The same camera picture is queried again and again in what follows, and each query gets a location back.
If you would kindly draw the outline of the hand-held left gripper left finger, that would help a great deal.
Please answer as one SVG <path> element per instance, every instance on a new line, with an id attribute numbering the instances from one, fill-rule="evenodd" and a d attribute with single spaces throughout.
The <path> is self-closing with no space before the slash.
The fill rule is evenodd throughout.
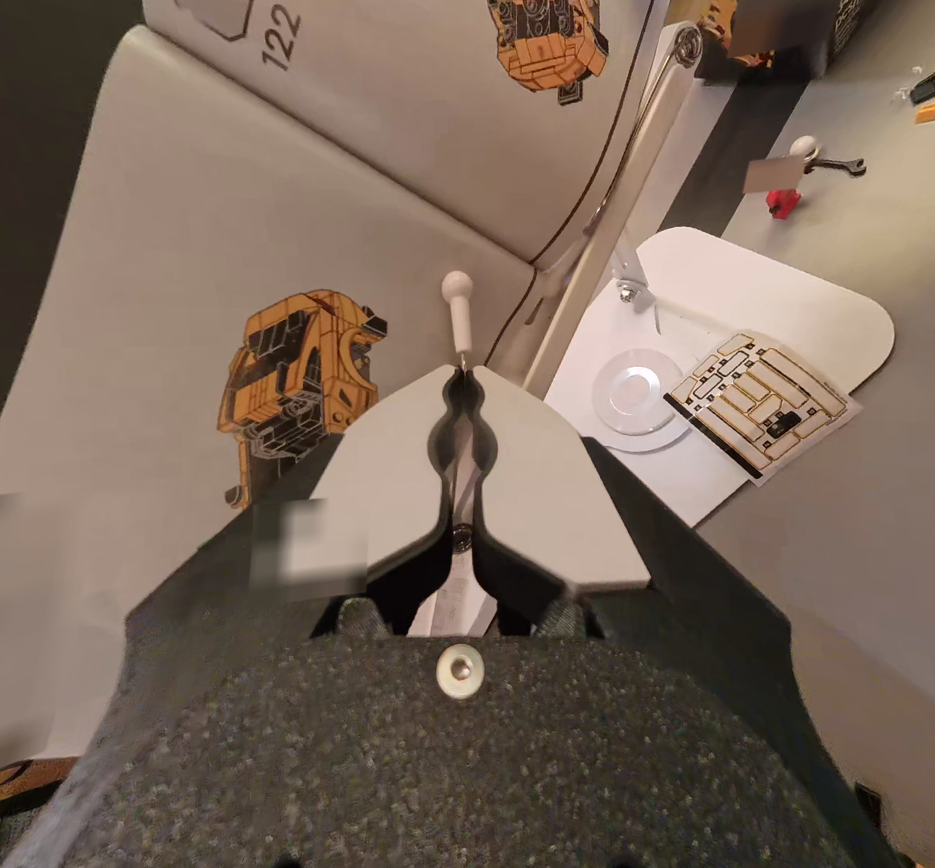
<path id="1" fill-rule="evenodd" d="M 454 425 L 462 370 L 442 365 L 341 438 L 310 496 L 307 581 L 372 600 L 409 634 L 452 562 Z"/>

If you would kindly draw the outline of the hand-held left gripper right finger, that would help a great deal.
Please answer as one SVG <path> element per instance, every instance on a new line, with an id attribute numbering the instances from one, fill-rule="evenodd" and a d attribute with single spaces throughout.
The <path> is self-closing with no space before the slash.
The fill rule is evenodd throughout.
<path id="1" fill-rule="evenodd" d="M 638 591 L 651 574 L 583 438 L 485 367 L 466 376 L 478 469 L 472 559 L 481 587 L 531 625 L 558 601 Z"/>

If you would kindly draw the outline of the white wooden book stand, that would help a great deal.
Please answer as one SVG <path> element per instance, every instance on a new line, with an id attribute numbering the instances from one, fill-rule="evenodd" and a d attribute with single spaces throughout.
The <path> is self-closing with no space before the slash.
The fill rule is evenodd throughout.
<path id="1" fill-rule="evenodd" d="M 633 259 L 648 286 L 604 285 L 543 402 L 689 525 L 754 485 L 663 400 L 712 348 L 739 331 L 762 333 L 850 396 L 893 347 L 877 303 L 694 228 L 658 232 Z"/>

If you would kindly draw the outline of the lego instruction booklet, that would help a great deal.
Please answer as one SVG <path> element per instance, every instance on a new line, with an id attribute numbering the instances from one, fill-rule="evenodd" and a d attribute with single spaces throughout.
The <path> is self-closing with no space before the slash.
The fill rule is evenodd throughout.
<path id="1" fill-rule="evenodd" d="M 123 617 L 455 363 L 543 396 L 680 103 L 680 0 L 142 0 L 2 412 L 2 764 L 91 740 Z"/>

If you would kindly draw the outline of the lego sticker sheet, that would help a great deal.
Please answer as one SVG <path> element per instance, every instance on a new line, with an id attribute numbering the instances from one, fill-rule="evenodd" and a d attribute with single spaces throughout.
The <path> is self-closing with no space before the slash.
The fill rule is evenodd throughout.
<path id="1" fill-rule="evenodd" d="M 757 486 L 861 412 L 788 347 L 752 330 L 712 348 L 663 400 Z"/>

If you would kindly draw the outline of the cluster of round lego pieces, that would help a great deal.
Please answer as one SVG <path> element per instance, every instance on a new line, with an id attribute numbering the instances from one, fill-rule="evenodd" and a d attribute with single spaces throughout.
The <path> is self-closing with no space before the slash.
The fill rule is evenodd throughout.
<path id="1" fill-rule="evenodd" d="M 913 121 L 917 126 L 934 123 L 934 72 L 923 76 L 922 67 L 912 71 L 916 81 L 895 90 L 891 102 L 906 111 L 912 111 Z"/>

